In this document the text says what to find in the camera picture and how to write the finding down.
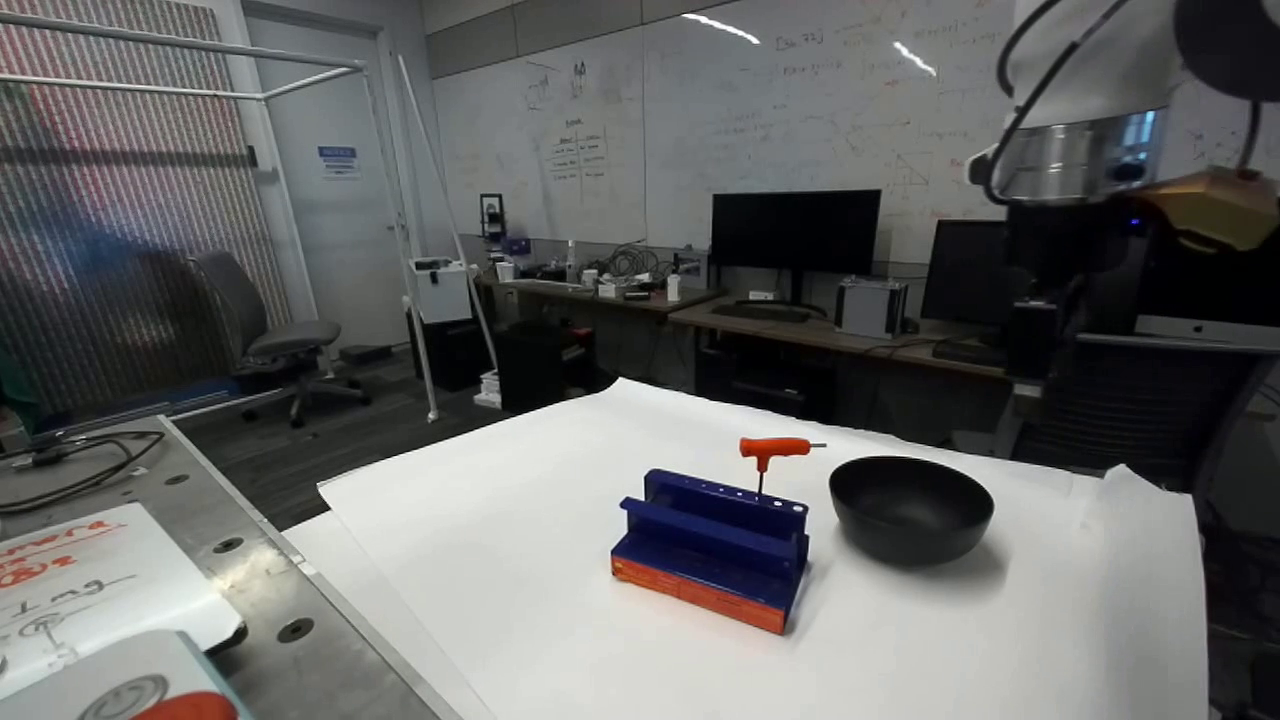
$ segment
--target orange handle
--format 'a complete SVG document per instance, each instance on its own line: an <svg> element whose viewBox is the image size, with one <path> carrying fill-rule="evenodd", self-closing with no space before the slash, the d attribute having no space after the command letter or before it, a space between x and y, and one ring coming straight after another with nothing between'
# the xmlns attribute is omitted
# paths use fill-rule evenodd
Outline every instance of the orange handle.
<svg viewBox="0 0 1280 720"><path fill-rule="evenodd" d="M809 455L817 443L805 437L745 437L738 451L745 455Z"/></svg>

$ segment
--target computer monitor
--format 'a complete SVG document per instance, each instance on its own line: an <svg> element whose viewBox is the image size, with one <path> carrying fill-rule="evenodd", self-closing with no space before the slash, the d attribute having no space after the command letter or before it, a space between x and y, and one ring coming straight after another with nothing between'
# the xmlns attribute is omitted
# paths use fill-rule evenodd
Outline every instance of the computer monitor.
<svg viewBox="0 0 1280 720"><path fill-rule="evenodd" d="M1018 292L1014 282L1018 271L1009 266L1009 226L939 219L919 315L1001 332Z"/></svg>
<svg viewBox="0 0 1280 720"><path fill-rule="evenodd" d="M712 201L712 266L871 271L878 194L756 194Z"/></svg>

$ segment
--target orange base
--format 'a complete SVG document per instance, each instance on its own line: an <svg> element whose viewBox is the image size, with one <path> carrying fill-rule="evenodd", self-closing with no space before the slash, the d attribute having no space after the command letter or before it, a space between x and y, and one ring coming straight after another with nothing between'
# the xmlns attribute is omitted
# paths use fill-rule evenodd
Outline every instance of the orange base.
<svg viewBox="0 0 1280 720"><path fill-rule="evenodd" d="M640 586L640 590L675 597L684 605L699 605L709 612L731 618L738 623L751 623L751 629L764 629L764 632L775 632L775 636L789 632L789 612L780 612L771 605L756 605L756 599L731 597L731 591L699 586L699 582L684 582L684 577L659 571L653 564L637 564L637 562L611 558L611 577L623 582L623 586Z"/></svg>

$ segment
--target paper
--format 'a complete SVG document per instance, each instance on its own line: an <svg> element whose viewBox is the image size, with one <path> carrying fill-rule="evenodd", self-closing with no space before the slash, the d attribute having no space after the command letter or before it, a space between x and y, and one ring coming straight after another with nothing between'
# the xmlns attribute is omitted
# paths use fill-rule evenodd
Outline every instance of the paper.
<svg viewBox="0 0 1280 720"><path fill-rule="evenodd" d="M769 481L810 510L791 636L608 577L616 503L640 497L640 476L751 487L738 437L826 443L775 460ZM926 571L846 550L826 474L854 455L977 476L996 497L982 544ZM977 460L618 381L320 494L500 720L1203 720L1209 707L1197 514L1131 474Z"/></svg>

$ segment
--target white container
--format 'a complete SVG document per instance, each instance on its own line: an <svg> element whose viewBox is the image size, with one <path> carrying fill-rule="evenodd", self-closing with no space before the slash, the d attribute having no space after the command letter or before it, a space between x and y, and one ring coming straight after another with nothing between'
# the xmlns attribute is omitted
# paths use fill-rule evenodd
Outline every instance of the white container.
<svg viewBox="0 0 1280 720"><path fill-rule="evenodd" d="M410 307L422 324L473 322L468 266L441 257L410 260Z"/></svg>

